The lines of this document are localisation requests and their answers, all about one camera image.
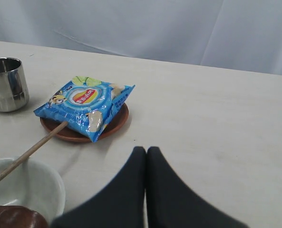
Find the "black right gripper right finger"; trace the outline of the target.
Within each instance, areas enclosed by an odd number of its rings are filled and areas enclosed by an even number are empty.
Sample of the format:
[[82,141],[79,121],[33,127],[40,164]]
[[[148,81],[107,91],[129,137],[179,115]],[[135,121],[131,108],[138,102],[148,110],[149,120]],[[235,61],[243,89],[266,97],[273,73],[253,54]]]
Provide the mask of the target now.
[[190,189],[158,147],[146,156],[146,206],[151,228],[245,228]]

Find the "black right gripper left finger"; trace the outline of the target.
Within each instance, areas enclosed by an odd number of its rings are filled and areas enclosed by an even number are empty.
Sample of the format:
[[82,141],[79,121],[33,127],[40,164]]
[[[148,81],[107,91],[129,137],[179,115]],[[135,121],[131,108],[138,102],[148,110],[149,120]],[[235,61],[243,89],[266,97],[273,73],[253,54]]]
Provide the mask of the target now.
[[146,152],[137,146],[100,192],[51,223],[52,228],[142,228]]

